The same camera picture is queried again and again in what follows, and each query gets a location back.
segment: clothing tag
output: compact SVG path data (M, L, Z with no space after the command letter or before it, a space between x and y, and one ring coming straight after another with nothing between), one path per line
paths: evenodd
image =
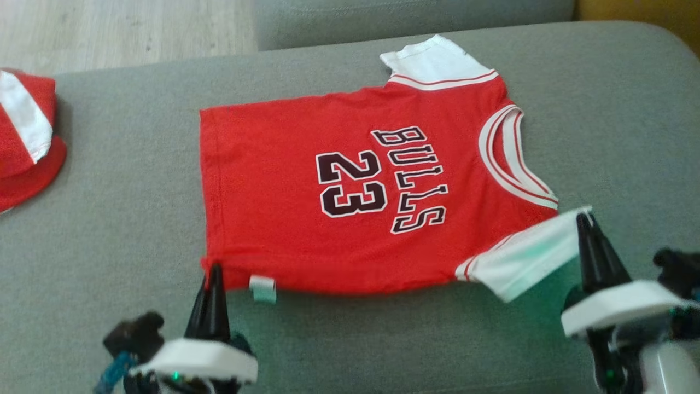
M253 300L277 303L277 292L274 289L274 279L267 276L251 275L249 287L253 291Z

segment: white sleeve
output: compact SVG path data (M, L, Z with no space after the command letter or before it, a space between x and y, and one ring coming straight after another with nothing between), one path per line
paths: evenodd
M512 301L578 256L576 216L590 210L571 210L504 238L470 261L464 275L484 283L503 301Z
M474 79L493 72L438 34L398 52L382 53L379 58L391 69L392 76L407 76L422 83Z

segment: couch cushion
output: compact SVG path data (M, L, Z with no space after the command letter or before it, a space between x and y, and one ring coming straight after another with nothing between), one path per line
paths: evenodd
M503 76L528 166L561 210L594 206L633 277L655 277L661 246L699 248L700 62L680 40L632 22L445 36ZM204 254L199 109L378 86L379 54L426 38L57 76L65 166L0 216L0 392L85 392L105 333L148 309L182 335ZM593 392L589 352L559 323L578 272L511 304L464 284L277 305L232 292L232 326L260 358L247 392Z
M574 0L255 0L258 49L571 20Z

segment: blue cable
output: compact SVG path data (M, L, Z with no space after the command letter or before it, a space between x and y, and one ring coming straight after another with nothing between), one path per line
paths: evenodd
M136 358L129 352L119 353L102 372L99 383L92 389L93 394L112 394L119 380L123 379L136 363Z

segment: bulls jersey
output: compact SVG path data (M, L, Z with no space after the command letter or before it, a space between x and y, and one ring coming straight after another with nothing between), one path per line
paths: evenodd
M571 258L546 258L575 244L574 215L552 219L501 76L441 36L380 58L384 86L202 110L202 265L226 288L478 280L508 300Z

